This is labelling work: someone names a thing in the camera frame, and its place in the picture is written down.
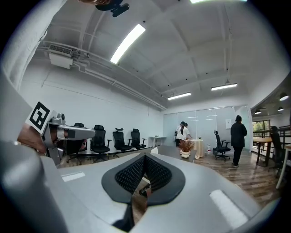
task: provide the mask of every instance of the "ceiling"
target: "ceiling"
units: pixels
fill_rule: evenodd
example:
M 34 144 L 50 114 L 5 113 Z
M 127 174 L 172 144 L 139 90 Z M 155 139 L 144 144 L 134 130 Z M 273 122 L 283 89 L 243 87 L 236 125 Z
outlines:
M 280 94 L 284 92 L 289 98 L 280 101 Z M 289 111 L 291 108 L 291 72 L 284 81 L 260 104 L 251 110 L 253 117 L 265 117 L 271 115 L 282 114 L 283 111 L 278 111 L 278 108 L 284 108 L 283 111 Z M 255 115 L 256 109 L 261 110 L 261 114 Z
M 40 48 L 55 42 L 87 51 L 92 70 L 114 78 L 120 76 L 120 82 L 166 107 L 167 97 L 189 91 L 205 93 L 213 86 L 225 84 L 227 79 L 238 83 L 240 91 L 248 92 L 252 73 L 260 77 L 258 69 L 263 66 L 257 64 L 270 63 L 269 56 L 262 55 L 274 46 L 271 39 L 264 36 L 262 40 L 262 33 L 269 28 L 247 2 L 123 3 L 129 3 L 130 9 L 113 18 L 109 11 L 99 11 L 76 0 L 67 1 L 54 16 Z M 145 32 L 117 65 L 109 62 L 137 24 Z

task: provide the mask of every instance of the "person in black clothing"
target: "person in black clothing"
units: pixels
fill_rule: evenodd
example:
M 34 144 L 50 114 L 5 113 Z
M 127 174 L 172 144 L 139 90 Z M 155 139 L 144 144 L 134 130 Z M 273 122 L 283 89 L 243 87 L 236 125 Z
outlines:
M 233 167 L 238 167 L 241 157 L 241 151 L 245 147 L 246 127 L 241 123 L 241 116 L 236 116 L 236 122 L 231 126 L 231 145 L 235 152 L 233 153 Z

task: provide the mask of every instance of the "white vase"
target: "white vase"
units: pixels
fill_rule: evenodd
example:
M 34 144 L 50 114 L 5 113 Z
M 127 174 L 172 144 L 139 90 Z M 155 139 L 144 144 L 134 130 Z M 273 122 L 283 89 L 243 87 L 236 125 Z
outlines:
M 190 156 L 190 151 L 189 151 L 189 152 L 181 151 L 181 156 L 182 156 L 183 158 L 189 158 L 189 156 Z

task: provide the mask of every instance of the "vent grille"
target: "vent grille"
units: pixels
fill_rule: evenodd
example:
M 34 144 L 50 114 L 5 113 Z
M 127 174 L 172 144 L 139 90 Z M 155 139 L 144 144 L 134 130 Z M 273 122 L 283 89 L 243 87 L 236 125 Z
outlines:
M 52 52 L 62 54 L 62 55 L 67 55 L 71 57 L 72 49 L 67 49 L 61 46 L 56 46 L 56 45 L 50 45 L 50 50 Z

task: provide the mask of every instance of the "black pants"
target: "black pants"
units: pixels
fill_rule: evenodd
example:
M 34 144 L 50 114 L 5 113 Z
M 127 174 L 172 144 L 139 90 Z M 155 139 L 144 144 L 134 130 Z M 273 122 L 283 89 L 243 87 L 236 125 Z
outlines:
M 241 157 L 241 151 L 243 149 L 243 147 L 233 147 L 235 152 L 233 153 L 233 165 L 237 166 L 238 162 L 240 160 Z
M 176 147 L 180 147 L 180 145 L 179 145 L 180 144 L 180 140 L 181 139 L 176 139 Z

